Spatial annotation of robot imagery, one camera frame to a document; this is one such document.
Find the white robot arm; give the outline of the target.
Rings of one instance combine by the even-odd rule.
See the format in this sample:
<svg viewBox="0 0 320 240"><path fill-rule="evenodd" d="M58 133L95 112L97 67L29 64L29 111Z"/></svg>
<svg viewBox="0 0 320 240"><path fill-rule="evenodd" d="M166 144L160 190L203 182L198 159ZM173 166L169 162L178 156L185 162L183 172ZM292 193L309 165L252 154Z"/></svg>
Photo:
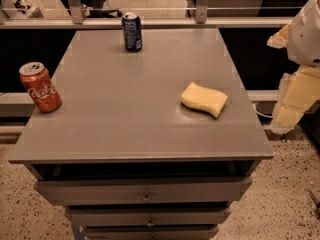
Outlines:
<svg viewBox="0 0 320 240"><path fill-rule="evenodd" d="M286 48L288 59L299 65L293 74L283 74L272 112L271 131L286 134L320 99L320 0L308 0L267 45Z"/></svg>

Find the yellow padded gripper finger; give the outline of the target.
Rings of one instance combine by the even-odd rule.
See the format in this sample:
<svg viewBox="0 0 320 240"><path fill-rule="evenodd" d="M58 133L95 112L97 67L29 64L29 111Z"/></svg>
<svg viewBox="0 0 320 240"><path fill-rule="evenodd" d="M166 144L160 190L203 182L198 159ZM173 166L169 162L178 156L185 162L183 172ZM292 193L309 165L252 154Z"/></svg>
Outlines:
<svg viewBox="0 0 320 240"><path fill-rule="evenodd" d="M271 131L287 134L320 99L320 68L300 66L293 74L284 73L278 94L272 113Z"/></svg>
<svg viewBox="0 0 320 240"><path fill-rule="evenodd" d="M272 35L268 41L267 45L272 48L286 48L288 43L288 32L289 32L290 25L287 24L282 27L277 33Z"/></svg>

